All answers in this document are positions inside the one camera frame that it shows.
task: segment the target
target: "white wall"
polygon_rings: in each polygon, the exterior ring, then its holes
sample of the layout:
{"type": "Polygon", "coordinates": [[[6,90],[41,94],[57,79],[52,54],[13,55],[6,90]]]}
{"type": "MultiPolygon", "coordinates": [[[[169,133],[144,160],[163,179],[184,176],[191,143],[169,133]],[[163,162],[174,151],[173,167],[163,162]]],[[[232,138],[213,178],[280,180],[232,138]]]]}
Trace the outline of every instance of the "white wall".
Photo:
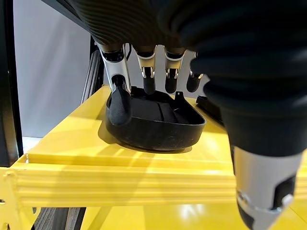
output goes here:
{"type": "Polygon", "coordinates": [[[40,0],[14,0],[14,32],[23,136],[43,137],[80,103],[90,35],[40,0]]]}

